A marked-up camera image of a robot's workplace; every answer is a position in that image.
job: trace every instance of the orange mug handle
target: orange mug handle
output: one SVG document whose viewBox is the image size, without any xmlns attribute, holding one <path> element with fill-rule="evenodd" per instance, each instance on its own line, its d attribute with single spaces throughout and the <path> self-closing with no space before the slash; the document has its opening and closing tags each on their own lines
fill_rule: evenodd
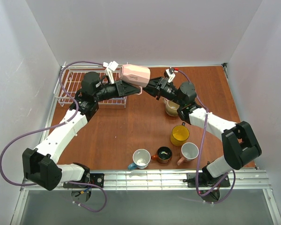
<svg viewBox="0 0 281 225">
<path fill-rule="evenodd" d="M 158 155 L 153 155 L 153 156 L 151 156 L 151 159 L 152 159 L 152 160 L 157 160 L 157 159 L 158 159 Z"/>
<path fill-rule="evenodd" d="M 185 160 L 185 158 L 184 158 L 184 157 L 181 157 L 181 159 L 178 160 L 177 165 L 180 165 L 181 163 L 183 163 L 184 160 Z"/>
</svg>

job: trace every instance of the beige mug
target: beige mug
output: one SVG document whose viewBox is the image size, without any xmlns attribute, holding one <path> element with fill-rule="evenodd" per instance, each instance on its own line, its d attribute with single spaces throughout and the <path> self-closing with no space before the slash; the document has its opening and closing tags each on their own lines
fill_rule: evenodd
<svg viewBox="0 0 281 225">
<path fill-rule="evenodd" d="M 165 103 L 165 111 L 169 116 L 178 116 L 177 109 L 179 108 L 179 105 L 167 100 L 166 98 L 163 98 L 163 102 Z"/>
<path fill-rule="evenodd" d="M 187 142 L 181 147 L 180 156 L 181 158 L 178 160 L 177 165 L 180 165 L 183 162 L 190 162 L 194 160 L 199 155 L 198 147 L 191 142 Z"/>
</svg>

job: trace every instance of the yellow mug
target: yellow mug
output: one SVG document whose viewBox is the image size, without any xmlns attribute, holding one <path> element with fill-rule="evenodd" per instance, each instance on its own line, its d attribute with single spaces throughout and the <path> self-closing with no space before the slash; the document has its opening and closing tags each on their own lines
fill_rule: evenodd
<svg viewBox="0 0 281 225">
<path fill-rule="evenodd" d="M 189 130 L 185 127 L 185 123 L 183 122 L 182 125 L 175 126 L 172 129 L 172 133 L 170 135 L 170 142 L 172 142 L 175 146 L 182 146 L 186 143 L 186 140 L 189 137 Z"/>
</svg>

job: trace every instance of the gray wall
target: gray wall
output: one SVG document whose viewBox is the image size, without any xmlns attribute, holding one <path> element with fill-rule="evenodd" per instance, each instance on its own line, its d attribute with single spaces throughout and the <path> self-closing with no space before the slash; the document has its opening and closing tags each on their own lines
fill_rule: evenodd
<svg viewBox="0 0 281 225">
<path fill-rule="evenodd" d="M 59 64 L 228 62 L 261 0 L 26 0 Z"/>
<path fill-rule="evenodd" d="M 251 123 L 281 213 L 281 0 L 263 0 L 228 64 L 241 119 Z"/>
<path fill-rule="evenodd" d="M 44 127 L 59 65 L 25 0 L 0 0 L 0 153 L 25 132 Z M 22 182 L 22 152 L 40 135 L 18 141 L 7 150 L 3 169 Z M 0 225 L 10 223 L 19 187 L 0 176 Z"/>
</svg>

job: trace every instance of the wood surface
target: wood surface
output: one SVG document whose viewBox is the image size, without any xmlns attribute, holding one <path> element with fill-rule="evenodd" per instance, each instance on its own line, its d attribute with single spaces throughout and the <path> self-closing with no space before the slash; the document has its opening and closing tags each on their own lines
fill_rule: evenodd
<svg viewBox="0 0 281 225">
<path fill-rule="evenodd" d="M 165 67 L 150 68 L 151 78 L 163 76 Z M 180 67 L 195 85 L 201 101 L 209 110 L 223 119 L 240 122 L 225 74 L 221 66 Z M 182 74 L 176 74 L 174 84 L 178 88 L 186 81 Z M 52 124 L 64 117 L 69 105 L 58 103 Z M 148 169 L 195 169 L 197 159 L 177 166 L 181 147 L 170 142 L 172 129 L 180 125 L 179 117 L 171 117 L 165 112 L 162 98 L 157 101 L 147 93 L 127 98 L 126 109 L 99 109 L 90 122 L 78 132 L 64 150 L 59 164 L 79 162 L 91 170 L 126 170 L 132 163 L 132 155 L 137 149 L 147 149 L 154 155 L 158 148 L 169 147 L 173 152 L 168 164 L 151 160 Z M 200 147 L 202 129 L 186 125 L 190 131 L 187 142 Z M 207 133 L 200 167 L 223 155 L 222 143 Z M 251 162 L 247 167 L 255 167 Z"/>
</svg>

